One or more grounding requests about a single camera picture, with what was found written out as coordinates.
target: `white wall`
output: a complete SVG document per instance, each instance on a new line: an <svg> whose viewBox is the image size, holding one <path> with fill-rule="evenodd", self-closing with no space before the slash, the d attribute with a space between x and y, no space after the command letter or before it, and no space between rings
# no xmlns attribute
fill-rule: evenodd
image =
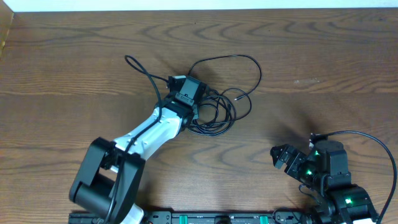
<svg viewBox="0 0 398 224"><path fill-rule="evenodd" d="M14 12L398 7L398 0L4 0Z"/></svg>

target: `black cable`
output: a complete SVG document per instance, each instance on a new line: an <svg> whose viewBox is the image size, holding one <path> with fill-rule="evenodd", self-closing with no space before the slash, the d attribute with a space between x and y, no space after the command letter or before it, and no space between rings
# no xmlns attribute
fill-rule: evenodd
<svg viewBox="0 0 398 224"><path fill-rule="evenodd" d="M391 164L392 164L392 172L393 172L393 181L392 181L392 187L391 187L391 191L390 194L387 198L386 204L384 205L383 209L381 210L380 216L377 219L376 224L380 224L381 220L383 219L384 214L387 211L387 208L391 202L392 197L394 196L394 192L396 190L396 185L397 185L397 166L396 166L396 162L394 160L394 157L391 154L391 151L388 149L388 147L380 140L378 140L376 137L370 135L370 134L366 134L360 131L336 131L333 133L329 133L329 134L317 134L316 136L321 136L321 137L327 137L327 136L332 136L332 135L336 135L336 134L359 134L365 137L368 137L370 139L375 140L377 143L379 143L387 152L388 156L390 157L391 160Z"/></svg>
<svg viewBox="0 0 398 224"><path fill-rule="evenodd" d="M324 197L323 188L324 188L325 178L328 177L328 176L329 176L329 174L323 174L321 176L321 189L320 189L320 192L321 192L321 196L322 197Z"/></svg>
<svg viewBox="0 0 398 224"><path fill-rule="evenodd" d="M123 156L121 156L121 162L120 162L120 165L119 165L118 174L117 174L117 176L116 176L116 180L115 180L115 183L114 183L114 190L113 190L113 194L112 194L111 204L110 204L110 206L109 206L108 213L106 214L106 217L105 217L105 219L103 220L103 223L104 223L104 224L107 224L107 222L108 222L109 219L111 218L111 214L112 214L113 208L114 208L115 203L116 203L116 195L117 195L117 193L118 193L118 188L119 188L119 183L120 183L120 179L121 179L121 174L122 174L122 172L123 172L124 162L126 161L126 155L127 155L127 153L129 153L131 146L135 143L135 141L139 138L139 136L141 136L142 134L144 134L149 128L153 127L153 125L155 125L157 122L159 122L159 121L160 121L160 118L162 117L162 108L163 108L163 106L162 106L162 99L161 99L161 97L160 97L159 89L157 88L157 86L156 86L156 84L155 84L155 81L152 79L152 77L153 77L153 78L161 79L161 80L163 80L163 81L165 81L165 82L167 82L167 83L169 82L168 80L166 80L166 79L164 79L164 78L161 78L161 77L158 77L158 76L149 74L149 73L147 72L147 70L146 70L134 57L132 57L132 56L130 56L130 55L125 55L125 56L124 56L124 59L125 59L125 61L126 61L132 68L134 68L134 69L137 70L138 72L141 72L141 73L145 74L145 75L148 77L149 81L151 82L151 84L152 84L152 86L154 87L155 92L156 92L157 104L158 104L158 107L159 107L159 115L158 115L158 117L157 117L150 125L148 125L147 127L145 127L143 130L141 130L141 131L140 131L138 134L136 134L134 137L132 137L132 138L130 139L129 144L127 145L126 149L124 150ZM134 65L129 61L129 59L133 60L133 61L138 65L138 67L139 67L140 69L137 68L136 66L134 66Z"/></svg>
<svg viewBox="0 0 398 224"><path fill-rule="evenodd" d="M254 86L254 88L251 89L247 93L239 88L228 88L227 90L224 90L221 94L219 94L218 91L216 91L216 90L210 89L209 92L199 102L198 110L202 107L214 108L215 109L215 117L211 121L205 122L203 124L199 124L197 120L193 120L191 122L190 126L188 127L188 129L195 134L201 134L201 135L205 135L205 136L219 136L219 135L227 132L229 129L231 129L231 127L235 121L246 117L251 112L252 101L249 97L249 94L252 93L257 88L257 86L260 84L260 81L262 79L261 67L260 67L259 63L257 62L257 60L252 58L251 56L248 56L248 55L226 55L226 56L202 59L202 60L195 62L191 66L187 75L189 76L192 73L192 70L195 67L195 65L197 65L200 62L205 62L207 60L214 60L214 59L219 59L219 58L227 58L227 57L246 57L246 58L251 59L257 65L257 67L259 69L259 72L260 72L259 80L258 80L257 84ZM224 95L226 92L232 91L232 90L240 91L242 93L242 95L237 97L235 100L240 100L244 97L247 97L249 100L248 111L240 117L237 117L236 108L233 105L232 101ZM225 110L225 117L221 121L218 121L217 119L220 114L220 110Z"/></svg>
<svg viewBox="0 0 398 224"><path fill-rule="evenodd" d="M132 68L134 68L134 69L137 70L138 72L140 72L140 73L142 73L142 74L144 74L144 75L150 76L150 77L152 77L152 78L157 78L157 79L163 80L163 81L165 81L165 82L167 82L167 83L169 82L169 81L168 81L167 79L165 79L165 78L158 77L157 75L152 75L152 74L148 73L147 70L146 70L140 63L138 63L138 61L137 61L135 58L133 58L132 56L130 56L130 55L125 55L125 56L124 56L124 59L126 60L126 62L127 62ZM129 59L133 60L141 69L139 69L139 68L137 68L135 65L133 65L133 64L129 61Z"/></svg>
<svg viewBox="0 0 398 224"><path fill-rule="evenodd" d="M294 223L294 224L300 224L301 223L300 219L297 218L296 214L290 208L288 208L288 207L280 207L280 208L275 209L275 211L272 212L272 215L271 215L271 218L275 221L276 224L281 224L280 222L278 222L276 220L276 211L278 211L280 209L288 210L289 212L291 212L293 214L294 218L297 220L297 223Z"/></svg>
<svg viewBox="0 0 398 224"><path fill-rule="evenodd" d="M305 194L306 196L312 198L314 201L316 201L316 203L317 203L318 205L321 204L321 203L318 201L318 199L317 199L314 195L303 192L303 191L301 190L302 187L307 187L307 188L310 189L311 191L313 191L313 189L309 188L309 187L306 186L305 184L300 184L300 186L298 187L298 190L299 190L302 194Z"/></svg>
<svg viewBox="0 0 398 224"><path fill-rule="evenodd" d="M262 78L261 66L260 66L260 64L257 62L257 60L254 59L252 56L236 54L236 55L225 55L225 56L218 56L218 57L212 57L212 58L202 59L202 60L199 60L199 61L195 62L195 63L191 66L191 69L189 70L187 76L190 76L190 75L191 75L191 72L192 72L194 66L197 65L197 64L199 64L200 62L205 62L205 61L208 61L208 60L214 60L214 59L219 59L219 58L228 58L228 57L246 57L246 58L249 58L250 60L252 60L252 61L257 65L257 67L259 68L259 71L260 71L260 77L259 77L259 81L257 82L257 84L256 84L250 91L248 91L248 93L244 93L244 92L243 92L243 93L244 93L243 95L241 95L241 96L235 98L235 100L240 100L241 98L245 97L246 95L252 93L252 92L257 88L257 86L259 86L259 84L260 84L260 82L261 82L261 78Z"/></svg>

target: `wood grain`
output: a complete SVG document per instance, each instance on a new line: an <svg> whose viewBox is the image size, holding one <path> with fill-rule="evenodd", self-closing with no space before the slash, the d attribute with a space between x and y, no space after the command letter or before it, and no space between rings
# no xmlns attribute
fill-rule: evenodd
<svg viewBox="0 0 398 224"><path fill-rule="evenodd" d="M146 119L154 91L131 70L188 72L196 60L249 54L264 78L252 113L217 138L185 131L148 162L137 203L174 210L305 208L299 183L272 166L269 149L306 150L311 132L356 129L398 157L398 10L317 9L69 12L16 15L0 62L0 223L66 223L86 148ZM250 89L255 65L229 58L199 65L211 87ZM158 82L166 94L164 83ZM238 102L244 113L247 101ZM381 211L392 169L377 143L338 136L353 182ZM395 196L383 223L398 221Z"/></svg>

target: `green connector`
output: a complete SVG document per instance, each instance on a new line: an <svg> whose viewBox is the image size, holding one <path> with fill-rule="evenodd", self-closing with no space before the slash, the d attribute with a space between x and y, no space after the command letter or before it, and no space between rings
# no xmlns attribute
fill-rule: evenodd
<svg viewBox="0 0 398 224"><path fill-rule="evenodd" d="M260 224L269 224L268 217L267 216L260 216Z"/></svg>
<svg viewBox="0 0 398 224"><path fill-rule="evenodd" d="M180 215L180 224L188 224L188 217L186 215Z"/></svg>

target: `white robotic arm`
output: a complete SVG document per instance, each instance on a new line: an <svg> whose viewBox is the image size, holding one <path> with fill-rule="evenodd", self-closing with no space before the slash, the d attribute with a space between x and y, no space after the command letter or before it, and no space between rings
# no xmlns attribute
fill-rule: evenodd
<svg viewBox="0 0 398 224"><path fill-rule="evenodd" d="M98 138L91 143L70 189L72 202L110 224L140 223L144 212L134 201L146 160L197 118L197 104L208 89L186 76L169 77L168 87L162 106L136 129L111 142ZM118 173L116 181L101 175L100 168Z"/></svg>

